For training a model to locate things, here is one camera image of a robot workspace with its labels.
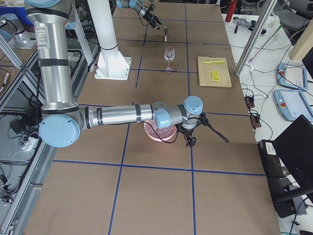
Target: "red bottle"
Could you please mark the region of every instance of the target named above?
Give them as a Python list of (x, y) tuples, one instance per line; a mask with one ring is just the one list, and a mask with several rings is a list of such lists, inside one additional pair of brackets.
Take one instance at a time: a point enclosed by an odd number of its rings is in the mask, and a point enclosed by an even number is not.
[(231, 21), (231, 17), (233, 16), (233, 14), (235, 12), (236, 5), (237, 5), (237, 1), (232, 0), (230, 2), (230, 6), (228, 8), (227, 16), (226, 16), (226, 19), (225, 19), (226, 22), (230, 22)]

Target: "black monitor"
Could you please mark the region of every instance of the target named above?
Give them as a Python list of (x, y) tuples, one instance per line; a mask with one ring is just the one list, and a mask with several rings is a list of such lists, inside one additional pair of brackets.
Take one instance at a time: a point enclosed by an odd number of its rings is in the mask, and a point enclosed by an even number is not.
[(276, 154), (300, 185), (294, 190), (285, 189), (272, 195), (273, 203), (284, 203), (307, 195), (313, 202), (313, 125), (300, 115), (274, 141)]

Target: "wine glass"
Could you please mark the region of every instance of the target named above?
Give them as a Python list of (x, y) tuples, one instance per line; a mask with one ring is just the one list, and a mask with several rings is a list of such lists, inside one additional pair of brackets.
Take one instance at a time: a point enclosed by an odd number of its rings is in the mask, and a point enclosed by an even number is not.
[(165, 49), (164, 58), (167, 61), (167, 67), (165, 68), (165, 71), (173, 71), (170, 67), (170, 62), (172, 62), (175, 58), (175, 49), (174, 47), (167, 47)]

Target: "blue container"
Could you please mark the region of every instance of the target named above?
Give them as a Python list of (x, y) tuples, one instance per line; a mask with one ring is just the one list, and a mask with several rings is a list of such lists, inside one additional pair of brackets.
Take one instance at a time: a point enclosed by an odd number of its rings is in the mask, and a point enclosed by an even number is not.
[(25, 7), (0, 6), (0, 15), (4, 15), (7, 13), (13, 13), (17, 15), (22, 24), (32, 24), (32, 22), (30, 22), (26, 17)]

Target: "yellow knife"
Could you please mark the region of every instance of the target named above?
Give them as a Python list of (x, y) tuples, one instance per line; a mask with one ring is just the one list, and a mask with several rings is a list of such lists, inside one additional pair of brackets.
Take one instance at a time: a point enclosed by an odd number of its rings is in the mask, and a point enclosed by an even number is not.
[(222, 63), (224, 63), (224, 60), (204, 61), (204, 63), (205, 64), (214, 64), (214, 63), (222, 64)]

